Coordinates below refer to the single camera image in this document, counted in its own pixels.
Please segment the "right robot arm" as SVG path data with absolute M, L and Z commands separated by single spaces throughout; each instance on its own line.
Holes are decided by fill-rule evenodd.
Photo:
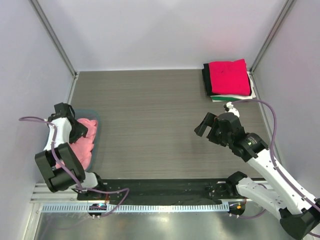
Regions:
M 272 187 L 272 190 L 265 189 L 238 171 L 226 179 L 231 190 L 274 215 L 292 238 L 302 240 L 311 233 L 320 223 L 320 200 L 288 173 L 263 139 L 255 133 L 246 132 L 239 117 L 232 112 L 219 116 L 207 113 L 194 132 L 201 137 L 208 127 L 211 128 L 207 135 L 210 142 L 229 147 Z

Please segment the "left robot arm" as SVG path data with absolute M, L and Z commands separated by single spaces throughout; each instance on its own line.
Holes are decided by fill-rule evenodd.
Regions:
M 86 171 L 92 160 L 98 121 L 76 119 L 73 107 L 63 102 L 54 110 L 45 120 L 49 127 L 47 144 L 34 157 L 47 187 L 53 193 L 67 189 L 78 193 L 86 193 L 87 189 L 105 191 L 100 176 Z

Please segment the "light pink t shirt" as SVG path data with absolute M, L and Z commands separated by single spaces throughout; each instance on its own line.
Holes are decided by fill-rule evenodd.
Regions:
M 88 171 L 92 162 L 92 151 L 94 149 L 94 140 L 98 131 L 98 121 L 88 118 L 79 118 L 77 121 L 87 128 L 87 133 L 86 136 L 81 136 L 74 143 L 71 143 L 70 140 L 67 140 L 67 134 L 69 134 L 72 130 L 71 123 L 67 120 L 67 118 L 58 118 L 52 121 L 57 129 L 54 147 L 57 148 L 59 145 L 69 143 L 70 148 L 81 163 L 83 169 Z

